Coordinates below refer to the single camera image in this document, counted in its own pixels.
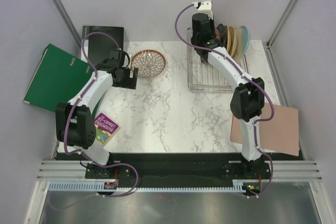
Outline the wire dish rack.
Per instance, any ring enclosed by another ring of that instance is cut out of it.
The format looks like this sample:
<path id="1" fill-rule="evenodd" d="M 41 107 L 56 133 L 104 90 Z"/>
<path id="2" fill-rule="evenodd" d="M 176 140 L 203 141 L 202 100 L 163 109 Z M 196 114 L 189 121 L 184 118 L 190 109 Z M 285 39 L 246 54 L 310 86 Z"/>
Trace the wire dish rack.
<path id="1" fill-rule="evenodd" d="M 246 56 L 238 62 L 239 66 L 248 72 Z M 232 92 L 225 78 L 208 63 L 202 62 L 195 49 L 187 46 L 187 84 L 192 92 Z"/>

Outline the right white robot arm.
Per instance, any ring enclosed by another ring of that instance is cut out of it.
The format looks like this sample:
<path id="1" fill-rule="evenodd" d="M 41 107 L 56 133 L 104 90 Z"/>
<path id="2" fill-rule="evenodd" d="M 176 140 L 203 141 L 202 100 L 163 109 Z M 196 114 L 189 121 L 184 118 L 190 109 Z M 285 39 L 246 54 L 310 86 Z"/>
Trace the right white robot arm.
<path id="1" fill-rule="evenodd" d="M 262 78 L 254 79 L 236 63 L 224 47 L 224 43 L 216 38 L 212 19 L 204 13 L 192 16 L 192 46 L 206 63 L 220 72 L 234 90 L 230 109 L 239 120 L 243 139 L 242 159 L 233 168 L 242 178 L 258 178 L 264 171 L 261 150 L 259 149 L 259 122 L 265 97 Z"/>

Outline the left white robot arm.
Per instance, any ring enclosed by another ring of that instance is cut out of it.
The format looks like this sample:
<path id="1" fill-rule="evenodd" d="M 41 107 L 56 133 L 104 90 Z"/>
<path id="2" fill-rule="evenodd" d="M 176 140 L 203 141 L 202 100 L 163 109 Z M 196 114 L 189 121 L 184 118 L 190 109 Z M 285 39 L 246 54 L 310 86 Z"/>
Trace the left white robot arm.
<path id="1" fill-rule="evenodd" d="M 138 70 L 130 76 L 130 56 L 122 49 L 112 49 L 109 58 L 97 64 L 89 81 L 78 94 L 56 106 L 56 137 L 64 144 L 66 154 L 81 154 L 103 178 L 111 178 L 115 165 L 110 153 L 96 139 L 97 129 L 92 112 L 110 87 L 135 89 Z"/>

